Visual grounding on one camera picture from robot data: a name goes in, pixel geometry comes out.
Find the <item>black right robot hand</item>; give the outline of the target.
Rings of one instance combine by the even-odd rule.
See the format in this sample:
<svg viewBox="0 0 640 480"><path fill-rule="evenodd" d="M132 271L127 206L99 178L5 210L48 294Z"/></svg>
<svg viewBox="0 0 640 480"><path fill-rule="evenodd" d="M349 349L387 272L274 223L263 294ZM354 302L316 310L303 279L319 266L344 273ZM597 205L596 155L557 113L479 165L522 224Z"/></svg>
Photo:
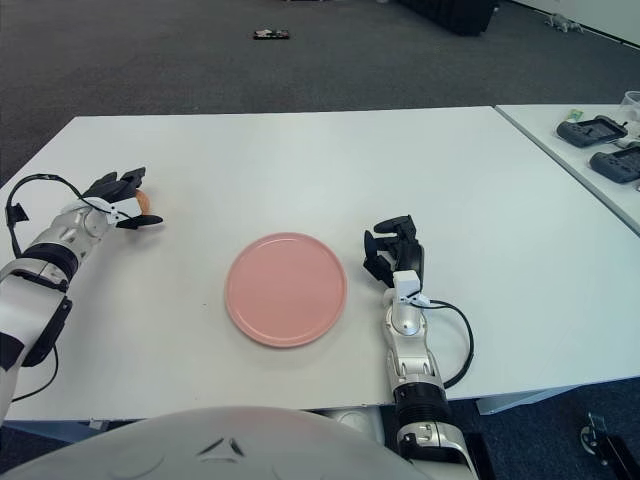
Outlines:
<svg viewBox="0 0 640 480"><path fill-rule="evenodd" d="M393 274L414 271L423 286L424 248L416 238L416 227L410 215L399 216L379 222L373 227L375 237L369 230L364 232L365 259L363 267L387 287L393 287Z"/></svg>

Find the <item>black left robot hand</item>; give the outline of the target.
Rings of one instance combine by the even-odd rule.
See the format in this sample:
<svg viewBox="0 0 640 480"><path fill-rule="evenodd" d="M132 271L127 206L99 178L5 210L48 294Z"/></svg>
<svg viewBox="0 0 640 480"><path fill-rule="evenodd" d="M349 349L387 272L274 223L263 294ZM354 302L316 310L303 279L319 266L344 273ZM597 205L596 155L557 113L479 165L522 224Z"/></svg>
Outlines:
<svg viewBox="0 0 640 480"><path fill-rule="evenodd" d="M161 224L164 219L150 213L148 197L140 189L145 174L145 167L121 176L116 172L108 173L96 180L82 195L82 199L105 213L116 228L137 230Z"/></svg>

